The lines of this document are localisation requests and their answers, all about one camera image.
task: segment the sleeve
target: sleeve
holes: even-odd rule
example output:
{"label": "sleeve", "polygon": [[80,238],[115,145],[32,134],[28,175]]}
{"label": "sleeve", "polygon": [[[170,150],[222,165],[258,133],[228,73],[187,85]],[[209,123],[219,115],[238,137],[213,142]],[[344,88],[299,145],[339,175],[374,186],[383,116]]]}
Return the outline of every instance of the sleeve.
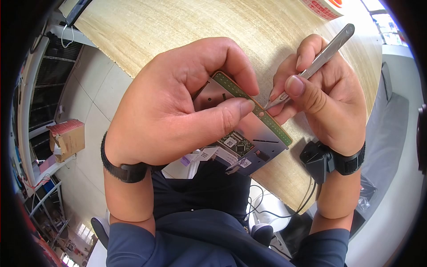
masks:
{"label": "sleeve", "polygon": [[129,223],[113,223],[108,240],[108,267],[142,266],[152,256],[156,241],[144,228]]}
{"label": "sleeve", "polygon": [[307,236],[291,260],[297,267],[342,267],[348,249],[350,232],[346,229],[329,229]]}

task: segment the fingernail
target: fingernail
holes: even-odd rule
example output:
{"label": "fingernail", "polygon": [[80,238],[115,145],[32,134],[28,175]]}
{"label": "fingernail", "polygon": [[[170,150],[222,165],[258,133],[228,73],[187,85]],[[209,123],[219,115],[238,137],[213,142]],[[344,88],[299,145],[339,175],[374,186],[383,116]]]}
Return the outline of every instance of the fingernail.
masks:
{"label": "fingernail", "polygon": [[269,100],[270,101],[273,101],[274,99],[276,99],[277,98],[277,95],[276,95],[276,92],[275,92],[275,90],[274,90],[274,88],[271,90],[271,92],[270,92],[270,96],[269,96]]}
{"label": "fingernail", "polygon": [[240,105],[240,114],[241,118],[249,114],[255,108],[255,102],[252,100],[247,100]]}
{"label": "fingernail", "polygon": [[298,56],[298,59],[296,60],[296,67],[298,68],[298,66],[301,64],[301,55]]}
{"label": "fingernail", "polygon": [[287,94],[299,97],[304,93],[304,83],[296,75],[292,75],[286,84],[286,92]]}

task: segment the black wrist strap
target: black wrist strap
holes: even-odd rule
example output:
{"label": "black wrist strap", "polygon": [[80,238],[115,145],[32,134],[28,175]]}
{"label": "black wrist strap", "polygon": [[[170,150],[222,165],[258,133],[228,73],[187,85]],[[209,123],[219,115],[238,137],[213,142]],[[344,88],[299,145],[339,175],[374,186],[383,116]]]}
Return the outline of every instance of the black wrist strap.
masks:
{"label": "black wrist strap", "polygon": [[144,179],[147,169],[149,168],[148,164],[143,162],[138,164],[122,164],[120,167],[114,166],[107,159],[105,155],[105,137],[107,136],[107,132],[104,134],[104,138],[101,143],[101,159],[102,164],[105,169],[114,177],[117,177],[120,181],[125,183],[136,183],[142,181]]}
{"label": "black wrist strap", "polygon": [[365,160],[365,146],[366,142],[359,152],[346,157],[333,151],[321,141],[316,143],[310,141],[299,158],[316,183],[321,185],[326,181],[327,172],[337,170],[341,175],[355,173]]}

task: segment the wooden table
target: wooden table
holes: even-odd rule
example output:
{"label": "wooden table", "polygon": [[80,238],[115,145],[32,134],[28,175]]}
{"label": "wooden table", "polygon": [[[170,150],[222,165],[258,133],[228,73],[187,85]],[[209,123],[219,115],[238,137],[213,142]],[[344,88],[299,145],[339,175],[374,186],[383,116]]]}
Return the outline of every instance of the wooden table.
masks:
{"label": "wooden table", "polygon": [[[76,2],[68,0],[59,9],[67,15]],[[230,37],[251,60],[260,86],[255,99],[264,105],[278,65],[295,53],[302,39],[317,33],[331,40],[345,24],[353,23],[356,32],[340,51],[359,77],[369,116],[380,78],[382,42],[363,4],[345,4],[349,14],[325,21],[299,0],[94,0],[75,26],[132,78],[163,51],[205,37]],[[290,149],[252,178],[297,210],[313,188],[299,154],[314,136],[303,114],[283,128],[293,138]],[[314,201],[315,195],[301,213]]]}

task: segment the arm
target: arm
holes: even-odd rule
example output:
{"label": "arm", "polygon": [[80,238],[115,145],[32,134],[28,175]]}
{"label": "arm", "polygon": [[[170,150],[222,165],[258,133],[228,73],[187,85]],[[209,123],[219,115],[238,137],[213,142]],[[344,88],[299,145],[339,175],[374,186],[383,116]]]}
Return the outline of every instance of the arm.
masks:
{"label": "arm", "polygon": [[[229,133],[253,110],[253,101],[233,98],[195,112],[191,100],[218,69],[232,75],[246,93],[258,94],[247,56],[229,38],[206,38],[157,55],[135,77],[117,108],[105,138],[108,160],[117,167],[164,165]],[[124,183],[104,169],[104,182],[111,224],[133,224],[155,235],[150,171],[140,182]]]}
{"label": "arm", "polygon": [[[351,156],[362,148],[366,126],[365,97],[352,68],[337,53],[309,80],[296,75],[308,68],[326,45],[321,36],[310,35],[301,42],[297,54],[284,60],[274,76],[270,100],[285,90],[293,101],[272,107],[269,113],[284,123],[303,111],[323,144]],[[359,192],[360,169],[347,176],[337,171],[328,173],[320,188],[310,234],[329,229],[350,231]]]}

